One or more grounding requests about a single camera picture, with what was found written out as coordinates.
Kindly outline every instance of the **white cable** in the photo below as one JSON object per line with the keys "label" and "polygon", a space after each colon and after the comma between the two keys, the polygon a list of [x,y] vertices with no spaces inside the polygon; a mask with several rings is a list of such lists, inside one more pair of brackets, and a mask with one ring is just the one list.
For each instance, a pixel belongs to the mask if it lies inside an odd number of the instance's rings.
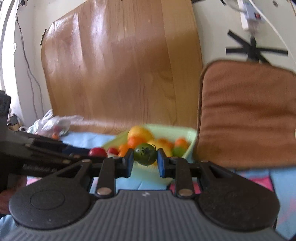
{"label": "white cable", "polygon": [[257,8],[257,6],[255,5],[255,3],[253,2],[253,0],[248,0],[253,7],[256,9],[256,11],[260,14],[261,17],[263,17],[265,19],[265,21],[272,27],[272,29],[274,30],[274,32],[279,36],[280,40],[283,42],[283,44],[286,46],[288,52],[290,53],[290,56],[292,57],[295,65],[296,65],[296,60],[291,52],[291,50],[289,49],[289,47],[287,46],[286,42],[284,41],[283,37],[280,35],[280,33],[276,30],[275,26],[273,26],[273,24],[268,20],[268,18],[260,11],[259,8]]}
{"label": "white cable", "polygon": [[233,10],[235,10],[235,11],[237,11],[237,12],[243,12],[243,13],[246,13],[245,10],[242,10],[242,9],[240,9],[239,7],[235,7],[234,5],[230,4],[230,3],[229,3],[229,0],[223,0],[223,1],[226,3],[226,5],[227,5],[228,7],[232,8]]}

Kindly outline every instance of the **white logo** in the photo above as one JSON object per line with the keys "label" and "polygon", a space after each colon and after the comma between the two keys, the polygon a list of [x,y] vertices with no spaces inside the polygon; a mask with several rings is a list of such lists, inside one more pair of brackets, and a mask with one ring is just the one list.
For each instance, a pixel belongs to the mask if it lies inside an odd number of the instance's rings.
{"label": "white logo", "polygon": [[150,196],[150,193],[149,192],[142,193],[142,196],[143,197],[148,197],[148,196]]}

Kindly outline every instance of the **red tomato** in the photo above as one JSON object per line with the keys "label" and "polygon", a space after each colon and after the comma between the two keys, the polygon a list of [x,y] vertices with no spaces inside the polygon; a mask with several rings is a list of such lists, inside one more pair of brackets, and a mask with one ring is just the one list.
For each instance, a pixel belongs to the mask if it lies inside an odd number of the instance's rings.
{"label": "red tomato", "polygon": [[100,157],[108,157],[106,151],[101,147],[92,148],[89,151],[89,156],[100,156]]}
{"label": "red tomato", "polygon": [[114,155],[118,155],[119,151],[118,151],[115,147],[110,147],[110,148],[107,150],[107,153],[114,154]]}

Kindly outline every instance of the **black cable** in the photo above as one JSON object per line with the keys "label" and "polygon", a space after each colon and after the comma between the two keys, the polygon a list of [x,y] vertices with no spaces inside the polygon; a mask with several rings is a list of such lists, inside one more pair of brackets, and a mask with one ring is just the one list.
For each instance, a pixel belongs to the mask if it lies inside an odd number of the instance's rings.
{"label": "black cable", "polygon": [[33,89],[33,83],[32,83],[32,78],[31,76],[33,77],[34,81],[36,82],[36,84],[38,85],[38,88],[39,88],[39,91],[40,91],[40,99],[41,99],[41,109],[42,109],[42,113],[43,113],[43,116],[45,115],[45,112],[44,112],[44,109],[43,109],[43,98],[42,98],[42,91],[41,91],[41,86],[39,84],[39,82],[37,81],[37,79],[35,78],[35,76],[33,75],[32,71],[31,71],[31,68],[30,68],[30,65],[29,65],[29,61],[27,59],[27,55],[26,55],[26,52],[25,52],[25,44],[24,44],[24,38],[23,38],[23,35],[22,35],[22,29],[20,27],[20,24],[18,22],[18,16],[19,16],[19,13],[18,13],[18,10],[20,8],[22,4],[19,4],[18,8],[17,8],[17,14],[15,16],[15,20],[17,22],[17,25],[19,27],[19,30],[20,30],[20,37],[21,37],[21,40],[22,40],[22,49],[23,49],[23,53],[24,53],[24,58],[26,60],[26,63],[28,65],[28,69],[27,69],[27,75],[30,79],[30,85],[31,85],[31,90],[32,90],[32,102],[33,102],[33,108],[34,108],[34,111],[35,111],[35,115],[36,115],[36,119],[38,119],[38,114],[37,114],[37,110],[36,110],[36,106],[35,106],[35,99],[34,99],[34,89]]}

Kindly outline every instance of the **basket of fruit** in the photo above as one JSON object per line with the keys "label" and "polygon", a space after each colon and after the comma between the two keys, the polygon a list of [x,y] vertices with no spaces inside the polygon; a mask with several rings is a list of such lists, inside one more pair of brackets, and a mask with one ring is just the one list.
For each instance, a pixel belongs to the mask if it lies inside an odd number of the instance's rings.
{"label": "basket of fruit", "polygon": [[104,144],[105,150],[124,157],[129,148],[134,149],[134,160],[138,167],[157,172],[157,150],[162,148],[167,157],[188,159],[197,138],[192,128],[146,124],[134,126],[112,141]]}

